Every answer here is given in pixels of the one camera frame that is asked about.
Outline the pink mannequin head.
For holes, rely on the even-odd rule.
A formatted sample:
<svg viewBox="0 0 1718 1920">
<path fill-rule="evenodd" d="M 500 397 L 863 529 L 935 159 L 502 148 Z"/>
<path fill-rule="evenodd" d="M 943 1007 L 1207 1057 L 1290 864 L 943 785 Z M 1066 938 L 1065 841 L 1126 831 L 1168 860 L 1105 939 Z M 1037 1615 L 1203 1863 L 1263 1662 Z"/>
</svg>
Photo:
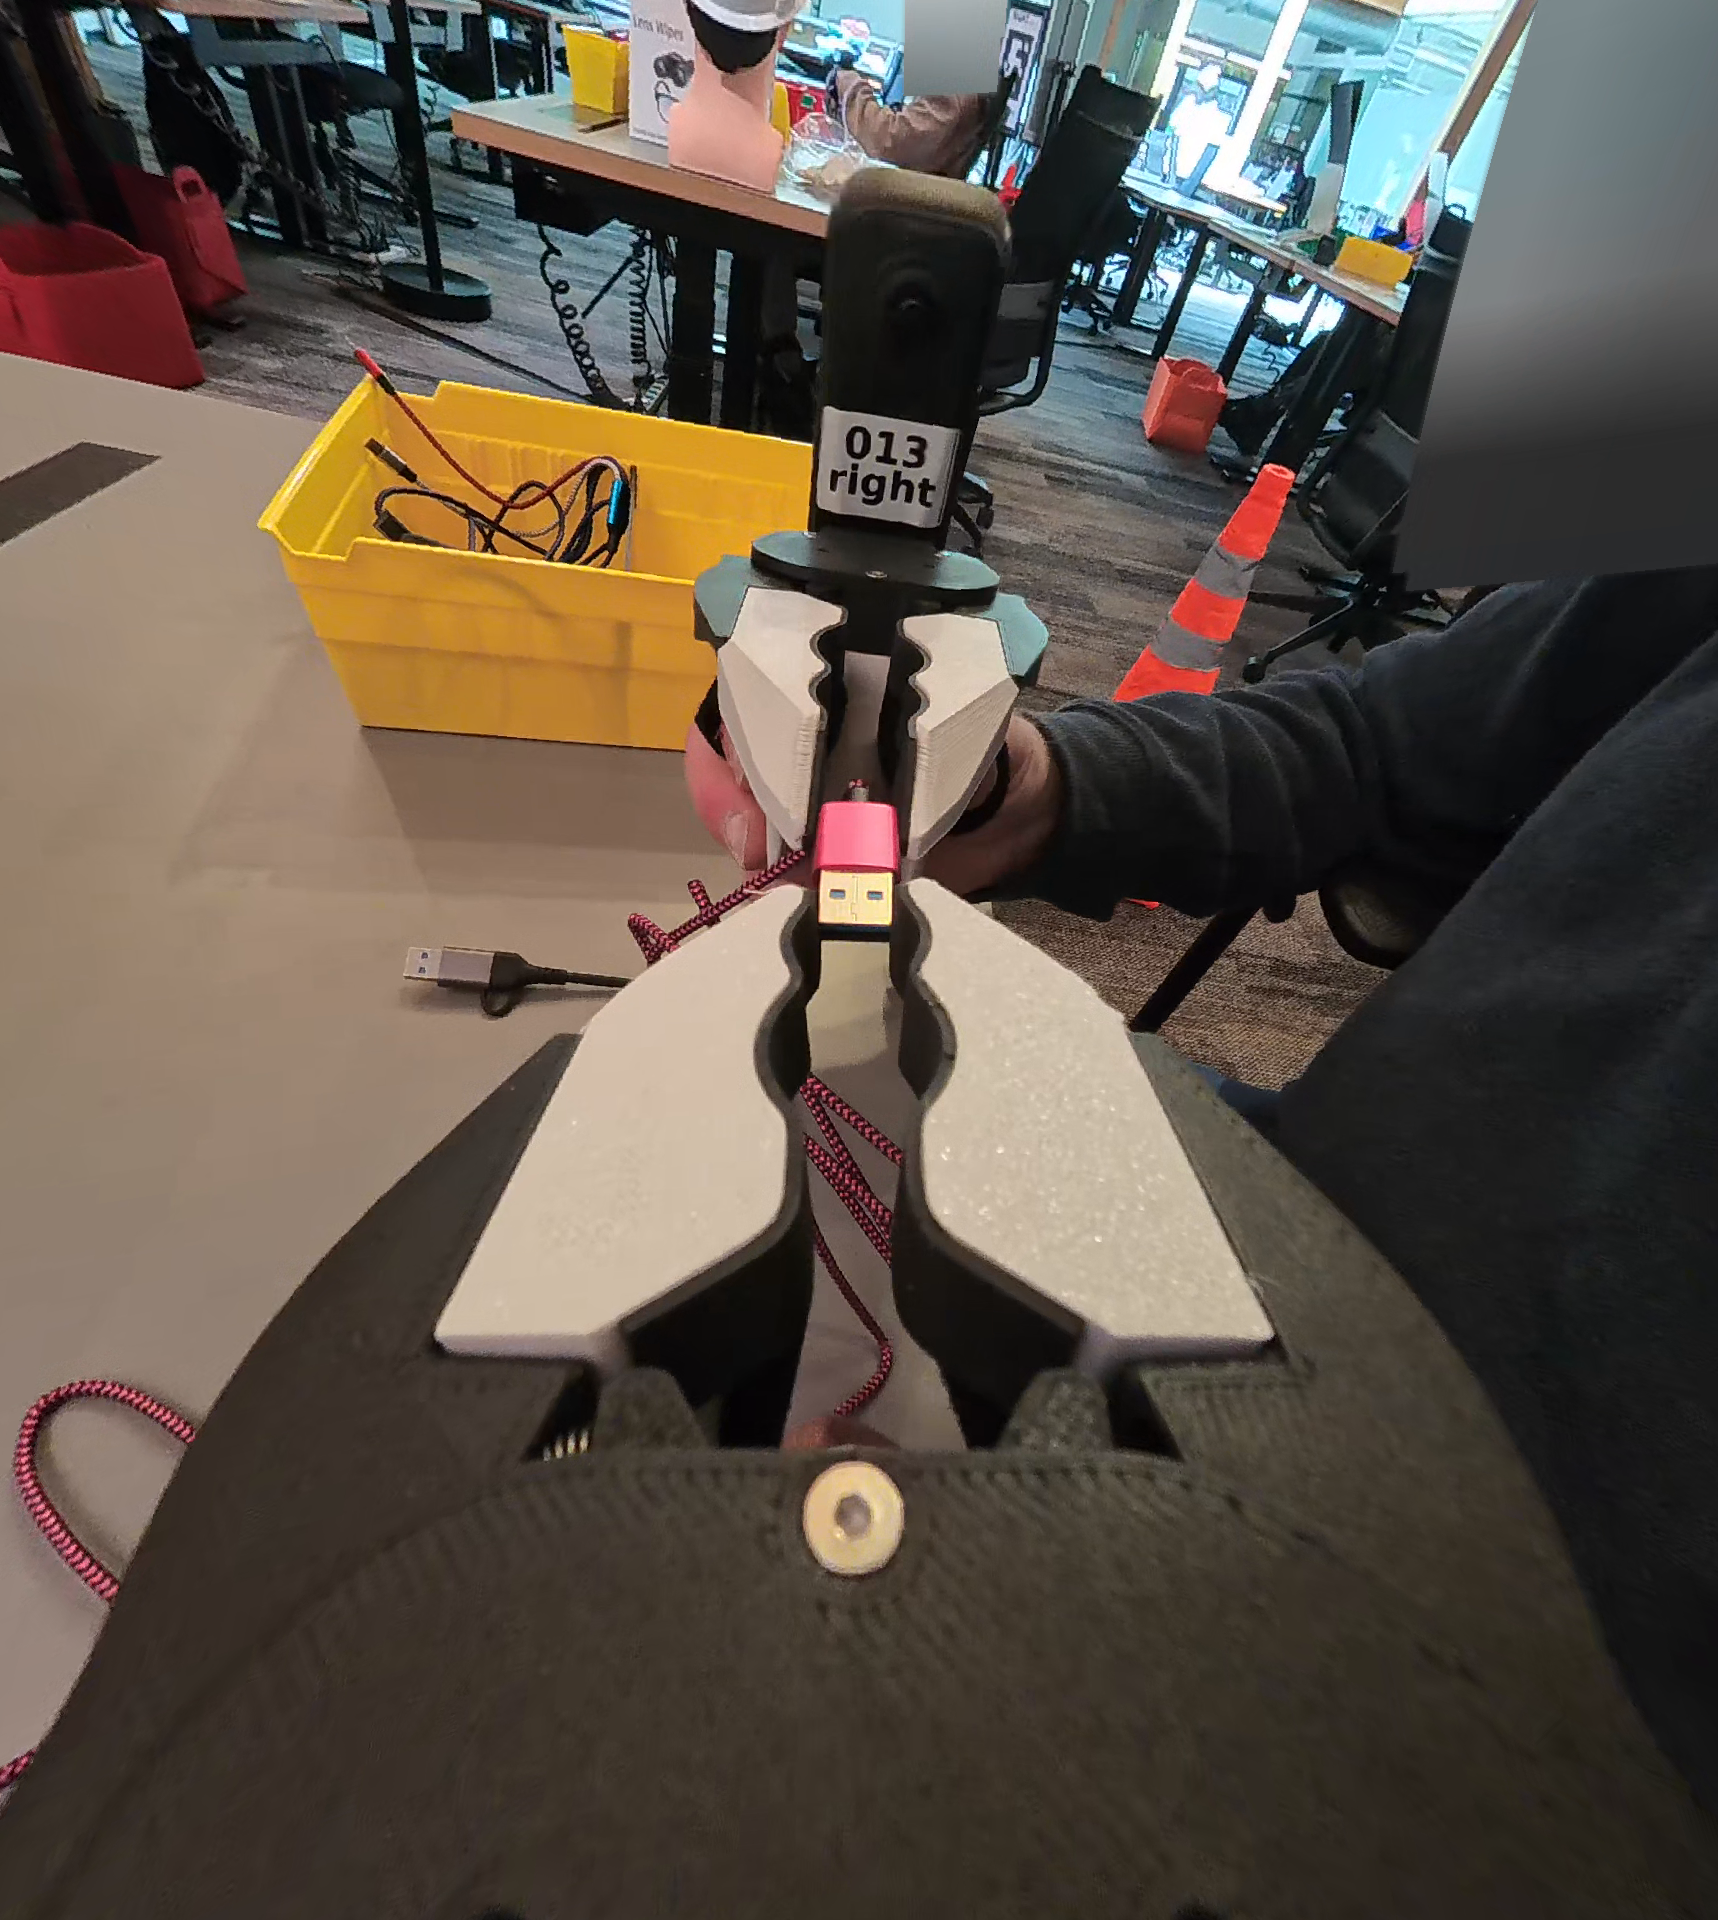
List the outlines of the pink mannequin head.
<svg viewBox="0 0 1718 1920">
<path fill-rule="evenodd" d="M 776 126 L 778 46 L 791 2 L 689 2 L 696 70 L 669 119 L 675 168 L 775 195 L 787 134 Z"/>
</svg>

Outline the orange tote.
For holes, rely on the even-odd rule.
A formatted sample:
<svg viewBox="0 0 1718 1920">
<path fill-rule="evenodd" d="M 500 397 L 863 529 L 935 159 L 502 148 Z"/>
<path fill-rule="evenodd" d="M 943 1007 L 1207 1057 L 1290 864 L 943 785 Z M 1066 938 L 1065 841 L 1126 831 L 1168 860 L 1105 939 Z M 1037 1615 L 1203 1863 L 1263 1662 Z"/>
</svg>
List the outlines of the orange tote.
<svg viewBox="0 0 1718 1920">
<path fill-rule="evenodd" d="M 1193 357 L 1163 354 L 1150 375 L 1141 410 L 1147 443 L 1167 451 L 1200 455 L 1228 401 L 1228 388 L 1216 366 Z"/>
</svg>

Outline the wooden work table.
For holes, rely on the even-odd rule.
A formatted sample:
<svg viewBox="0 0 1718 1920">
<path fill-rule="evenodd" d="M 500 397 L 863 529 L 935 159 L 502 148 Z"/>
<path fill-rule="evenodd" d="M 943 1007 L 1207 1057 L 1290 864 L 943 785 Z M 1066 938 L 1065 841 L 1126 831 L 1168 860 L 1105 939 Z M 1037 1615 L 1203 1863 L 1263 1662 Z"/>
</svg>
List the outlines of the wooden work table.
<svg viewBox="0 0 1718 1920">
<path fill-rule="evenodd" d="M 617 222 L 672 241 L 669 410 L 677 419 L 750 429 L 758 396 L 766 267 L 809 276 L 828 204 L 781 184 L 772 193 L 689 171 L 625 121 L 595 126 L 555 96 L 462 103 L 453 131 L 513 162 L 515 208 L 535 226 L 541 175 Z"/>
</svg>

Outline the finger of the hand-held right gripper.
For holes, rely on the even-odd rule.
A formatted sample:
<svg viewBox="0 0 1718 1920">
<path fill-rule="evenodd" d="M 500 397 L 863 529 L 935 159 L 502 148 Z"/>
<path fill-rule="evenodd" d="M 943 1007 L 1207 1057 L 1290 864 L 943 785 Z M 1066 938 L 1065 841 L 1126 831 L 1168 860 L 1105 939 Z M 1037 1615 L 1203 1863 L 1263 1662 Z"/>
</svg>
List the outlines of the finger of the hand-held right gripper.
<svg viewBox="0 0 1718 1920">
<path fill-rule="evenodd" d="M 719 651 L 725 731 L 778 860 L 810 843 L 827 795 L 845 665 L 823 642 L 847 620 L 798 588 L 749 588 Z"/>
<path fill-rule="evenodd" d="M 895 639 L 901 864 L 923 866 L 960 821 L 1006 740 L 1017 678 L 988 611 L 924 611 Z"/>
</svg>

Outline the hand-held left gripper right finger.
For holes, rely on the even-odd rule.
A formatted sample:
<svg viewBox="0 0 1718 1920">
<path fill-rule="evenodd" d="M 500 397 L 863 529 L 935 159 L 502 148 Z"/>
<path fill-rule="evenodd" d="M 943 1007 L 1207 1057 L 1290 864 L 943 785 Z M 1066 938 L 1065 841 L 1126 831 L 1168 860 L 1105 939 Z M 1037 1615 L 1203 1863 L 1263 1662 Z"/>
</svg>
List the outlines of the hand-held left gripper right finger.
<svg viewBox="0 0 1718 1920">
<path fill-rule="evenodd" d="M 1077 973 L 920 876 L 893 933 L 912 1108 L 895 1306 L 970 1446 L 1070 1371 L 1246 1363 L 1276 1328 L 1126 1022 Z"/>
</svg>

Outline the orange traffic cone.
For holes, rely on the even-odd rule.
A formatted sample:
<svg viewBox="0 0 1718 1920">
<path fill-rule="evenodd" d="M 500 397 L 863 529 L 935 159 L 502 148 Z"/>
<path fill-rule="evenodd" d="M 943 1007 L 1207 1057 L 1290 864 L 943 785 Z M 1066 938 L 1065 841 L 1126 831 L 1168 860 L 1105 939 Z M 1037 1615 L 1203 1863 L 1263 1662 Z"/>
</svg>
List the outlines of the orange traffic cone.
<svg viewBox="0 0 1718 1920">
<path fill-rule="evenodd" d="M 1238 632 L 1294 480 L 1293 468 L 1261 465 L 1222 534 L 1179 592 L 1164 627 L 1117 686 L 1115 701 L 1159 694 L 1208 698 L 1216 691 L 1227 646 Z"/>
</svg>

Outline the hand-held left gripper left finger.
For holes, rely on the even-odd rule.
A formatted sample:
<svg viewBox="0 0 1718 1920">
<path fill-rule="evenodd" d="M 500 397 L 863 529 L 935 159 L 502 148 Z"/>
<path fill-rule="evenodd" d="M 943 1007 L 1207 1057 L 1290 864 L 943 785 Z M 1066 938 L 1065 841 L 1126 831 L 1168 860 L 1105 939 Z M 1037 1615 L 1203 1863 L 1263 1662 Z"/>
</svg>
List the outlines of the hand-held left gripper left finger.
<svg viewBox="0 0 1718 1920">
<path fill-rule="evenodd" d="M 785 1432 L 817 1292 L 795 1101 L 815 896 L 776 884 L 590 1016 L 434 1324 L 462 1359 L 675 1378 L 726 1446 Z"/>
</svg>

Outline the red tote bin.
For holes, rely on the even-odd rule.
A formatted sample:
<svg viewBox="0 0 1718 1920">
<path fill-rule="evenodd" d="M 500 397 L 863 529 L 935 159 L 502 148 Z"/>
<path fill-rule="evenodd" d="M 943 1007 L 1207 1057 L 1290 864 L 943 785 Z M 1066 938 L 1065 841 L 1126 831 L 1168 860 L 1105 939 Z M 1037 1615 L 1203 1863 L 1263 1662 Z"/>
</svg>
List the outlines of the red tote bin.
<svg viewBox="0 0 1718 1920">
<path fill-rule="evenodd" d="M 114 162 L 140 250 L 167 263 L 181 306 L 212 317 L 249 297 L 249 278 L 222 202 L 192 166 L 167 173 Z"/>
<path fill-rule="evenodd" d="M 205 382 L 168 263 L 84 222 L 0 226 L 0 352 L 170 390 Z"/>
</svg>

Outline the long office desk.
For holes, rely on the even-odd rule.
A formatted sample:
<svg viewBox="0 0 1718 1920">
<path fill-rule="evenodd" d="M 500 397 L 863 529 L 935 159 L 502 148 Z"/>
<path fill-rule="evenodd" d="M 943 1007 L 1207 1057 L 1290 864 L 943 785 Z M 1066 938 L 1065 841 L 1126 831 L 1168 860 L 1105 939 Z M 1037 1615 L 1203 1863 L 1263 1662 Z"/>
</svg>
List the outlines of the long office desk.
<svg viewBox="0 0 1718 1920">
<path fill-rule="evenodd" d="M 1190 232 L 1195 235 L 1185 260 L 1183 288 L 1174 288 L 1167 306 L 1164 320 L 1179 323 L 1185 302 L 1190 299 L 1195 285 L 1205 269 L 1207 256 L 1203 246 L 1218 246 L 1222 251 L 1238 254 L 1253 262 L 1263 262 L 1265 269 L 1279 272 L 1287 282 L 1303 280 L 1316 285 L 1327 297 L 1338 299 L 1383 323 L 1397 323 L 1406 308 L 1410 288 L 1406 282 L 1380 284 L 1342 272 L 1334 262 L 1315 257 L 1316 246 L 1294 232 L 1279 232 L 1256 226 L 1231 209 L 1190 197 L 1153 175 L 1128 170 L 1122 190 L 1147 209 L 1145 238 L 1150 248 L 1150 260 L 1156 263 L 1164 233 Z"/>
</svg>

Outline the white product box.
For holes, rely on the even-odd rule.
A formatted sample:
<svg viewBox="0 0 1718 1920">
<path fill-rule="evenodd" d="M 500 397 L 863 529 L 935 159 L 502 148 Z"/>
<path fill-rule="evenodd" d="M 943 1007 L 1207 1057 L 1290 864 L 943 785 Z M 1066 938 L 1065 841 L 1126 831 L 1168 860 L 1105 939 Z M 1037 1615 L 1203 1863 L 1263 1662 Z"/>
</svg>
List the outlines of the white product box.
<svg viewBox="0 0 1718 1920">
<path fill-rule="evenodd" d="M 626 46 L 631 136 L 667 149 L 672 114 L 698 70 L 698 41 L 686 3 L 633 2 Z"/>
</svg>

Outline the black metal leg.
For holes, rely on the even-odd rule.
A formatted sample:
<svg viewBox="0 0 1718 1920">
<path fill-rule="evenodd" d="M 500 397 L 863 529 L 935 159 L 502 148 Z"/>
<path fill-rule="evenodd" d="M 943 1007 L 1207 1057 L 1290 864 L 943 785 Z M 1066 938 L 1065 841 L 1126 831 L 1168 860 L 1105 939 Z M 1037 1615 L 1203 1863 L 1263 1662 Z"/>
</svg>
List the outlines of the black metal leg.
<svg viewBox="0 0 1718 1920">
<path fill-rule="evenodd" d="M 1256 905 L 1246 905 L 1211 918 L 1136 1007 L 1128 1029 L 1136 1036 L 1156 1036 L 1259 915 Z"/>
</svg>

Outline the person's right hand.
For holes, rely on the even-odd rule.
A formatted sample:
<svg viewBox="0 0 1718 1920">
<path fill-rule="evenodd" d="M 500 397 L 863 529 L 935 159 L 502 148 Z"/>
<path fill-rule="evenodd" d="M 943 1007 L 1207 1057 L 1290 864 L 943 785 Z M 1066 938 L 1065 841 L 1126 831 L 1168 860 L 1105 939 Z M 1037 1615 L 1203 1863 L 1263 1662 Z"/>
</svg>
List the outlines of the person's right hand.
<svg viewBox="0 0 1718 1920">
<path fill-rule="evenodd" d="M 975 829 L 958 819 L 927 858 L 920 873 L 969 900 L 991 898 L 1024 876 L 1046 852 L 1065 806 L 1065 775 L 1044 731 L 1027 713 L 1006 728 L 1006 785 L 998 806 Z M 769 860 L 769 819 L 739 762 L 698 723 L 684 740 L 689 795 L 704 831 L 747 873 Z"/>
</svg>

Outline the person's right forearm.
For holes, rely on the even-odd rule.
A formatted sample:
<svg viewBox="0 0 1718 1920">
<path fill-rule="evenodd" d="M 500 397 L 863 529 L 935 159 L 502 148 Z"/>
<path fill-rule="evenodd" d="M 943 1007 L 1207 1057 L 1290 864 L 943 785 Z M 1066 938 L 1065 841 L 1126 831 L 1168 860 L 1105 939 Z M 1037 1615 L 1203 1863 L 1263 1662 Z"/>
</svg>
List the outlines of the person's right forearm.
<svg viewBox="0 0 1718 1920">
<path fill-rule="evenodd" d="M 1357 667 L 1222 694 L 1073 701 L 1041 723 L 1060 782 L 1017 894 L 1099 919 L 1207 918 L 1341 866 L 1540 882 L 1638 852 L 1718 852 L 1718 566 L 1496 588 Z"/>
</svg>

